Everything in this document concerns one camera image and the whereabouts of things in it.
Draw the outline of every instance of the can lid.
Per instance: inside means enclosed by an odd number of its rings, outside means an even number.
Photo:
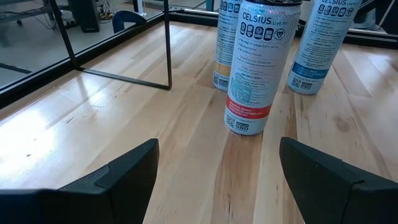
[[[265,4],[270,6],[298,6],[303,3],[302,0],[246,0],[248,2]]]

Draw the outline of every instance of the wood grain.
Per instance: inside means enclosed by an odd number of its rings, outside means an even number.
[[[144,223],[303,223],[279,160],[282,136],[398,181],[398,53],[342,45],[315,96],[286,88],[262,134],[224,125],[212,85],[216,28],[172,22],[170,91],[72,71],[0,111],[0,187],[61,187],[149,138],[158,178]],[[167,82],[163,24],[85,64]]]

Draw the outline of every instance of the energy drink can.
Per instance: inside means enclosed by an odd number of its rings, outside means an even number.
[[[296,53],[287,86],[318,93],[362,0],[315,1]]]
[[[224,121],[238,134],[266,125],[300,17],[301,0],[245,0],[239,12]]]
[[[232,54],[235,43],[236,24],[242,0],[221,0],[218,13],[218,35],[216,44],[216,65],[213,84],[221,90],[228,88]]]

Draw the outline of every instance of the nutrition icon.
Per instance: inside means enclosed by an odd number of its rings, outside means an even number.
[[[349,8],[346,12],[346,16],[350,16],[354,12],[354,8]]]
[[[244,22],[241,23],[241,34],[244,35],[246,32],[246,24]]]
[[[285,36],[286,30],[283,28],[279,28],[275,31],[274,38],[275,40],[282,40]]]
[[[264,40],[272,40],[272,35],[274,35],[274,29],[266,28],[266,33],[264,34]]]
[[[256,38],[257,40],[261,39],[263,32],[264,32],[264,28],[256,27],[256,30],[254,30],[254,38]]]
[[[346,11],[347,11],[347,8],[342,7],[342,8],[340,9],[340,11],[338,12],[338,17],[343,17],[344,14],[346,14]]]
[[[330,15],[331,16],[337,16],[338,9],[339,9],[339,7],[333,7],[333,9],[331,10]]]
[[[232,12],[234,9],[234,4],[228,3],[228,12]]]
[[[248,25],[248,29],[246,30],[246,36],[247,37],[252,37],[253,36],[253,30],[254,30],[254,26],[253,25]]]
[[[318,13],[322,14],[324,9],[325,9],[325,5],[320,5],[319,9],[318,9]]]
[[[235,13],[238,13],[240,7],[241,7],[240,4],[235,4],[235,5],[234,5],[234,12],[235,12]]]
[[[327,15],[330,14],[330,11],[331,11],[331,6],[327,6],[327,7],[325,8],[325,12],[323,12],[323,14],[327,16]]]

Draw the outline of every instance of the blue label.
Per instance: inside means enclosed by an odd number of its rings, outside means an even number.
[[[313,78],[313,79],[325,78],[326,74],[329,71],[329,69],[313,69],[313,68],[304,67],[303,65],[297,62],[294,62],[292,70],[298,75],[301,75],[305,78]]]

